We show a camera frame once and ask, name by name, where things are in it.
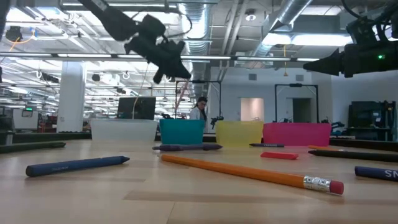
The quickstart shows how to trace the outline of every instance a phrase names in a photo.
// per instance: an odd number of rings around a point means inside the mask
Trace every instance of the teal plastic bin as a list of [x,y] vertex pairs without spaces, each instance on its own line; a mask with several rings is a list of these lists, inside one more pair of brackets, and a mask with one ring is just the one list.
[[160,120],[162,144],[202,144],[204,130],[204,120]]

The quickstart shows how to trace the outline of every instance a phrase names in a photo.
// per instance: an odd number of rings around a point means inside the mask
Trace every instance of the doorway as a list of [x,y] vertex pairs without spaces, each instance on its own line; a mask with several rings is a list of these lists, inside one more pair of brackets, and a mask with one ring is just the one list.
[[264,121],[264,99],[241,98],[241,121]]
[[293,122],[311,123],[311,98],[293,98]]

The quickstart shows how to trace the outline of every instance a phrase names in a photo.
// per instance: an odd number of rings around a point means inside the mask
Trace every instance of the wooden table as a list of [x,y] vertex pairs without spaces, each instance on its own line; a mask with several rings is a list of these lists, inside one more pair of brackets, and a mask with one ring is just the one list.
[[[396,164],[315,157],[305,147],[224,148],[173,154],[345,183],[343,196],[245,179],[159,161],[155,143],[69,141],[65,149],[0,155],[2,224],[71,223],[397,223],[398,184],[355,177],[354,166]],[[296,161],[260,158],[297,152]],[[130,161],[27,178],[30,164],[124,155]]]

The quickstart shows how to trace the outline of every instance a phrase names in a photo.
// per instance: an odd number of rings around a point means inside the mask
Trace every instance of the plastic bin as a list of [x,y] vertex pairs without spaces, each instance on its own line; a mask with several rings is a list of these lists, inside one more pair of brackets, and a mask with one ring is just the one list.
[[260,143],[262,121],[217,121],[217,143],[226,147],[248,147],[250,143]]
[[328,146],[330,131],[330,124],[268,123],[264,125],[263,138],[266,144]]
[[202,144],[204,130],[204,120],[160,120],[162,144]]
[[92,119],[93,141],[155,141],[157,122],[146,119]]

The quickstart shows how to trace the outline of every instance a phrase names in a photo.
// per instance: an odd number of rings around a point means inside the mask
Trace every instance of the crayon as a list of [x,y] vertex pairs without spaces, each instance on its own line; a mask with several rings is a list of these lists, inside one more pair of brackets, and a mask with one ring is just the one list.
[[45,142],[45,143],[27,143],[27,144],[12,144],[9,146],[0,146],[0,154],[10,152],[21,152],[35,149],[56,149],[65,147],[64,142]]
[[283,144],[264,144],[264,143],[252,143],[250,146],[253,147],[285,147]]
[[344,184],[339,181],[323,179],[319,177],[311,177],[309,175],[302,176],[296,174],[286,174],[282,172],[255,169],[250,167],[235,166],[230,164],[222,164],[219,162],[209,162],[199,159],[189,159],[173,155],[161,155],[163,161],[173,162],[186,166],[197,167],[225,174],[247,177],[256,180],[268,181],[276,184],[284,184],[303,189],[317,190],[321,192],[331,192],[334,194],[343,194]]
[[25,172],[29,177],[38,177],[41,175],[57,174],[60,172],[118,165],[128,161],[129,159],[130,158],[124,156],[112,156],[96,159],[82,159],[75,161],[37,164],[27,166]]
[[397,154],[381,154],[367,152],[339,152],[326,150],[310,150],[308,153],[316,156],[337,157],[346,159],[364,159],[370,161],[398,162]]
[[205,151],[208,150],[217,150],[221,149],[222,146],[219,144],[194,144],[194,145],[161,145],[152,147],[153,150],[174,152],[174,151],[184,151],[184,150],[197,150],[202,149]]
[[355,175],[398,182],[398,170],[356,166]]

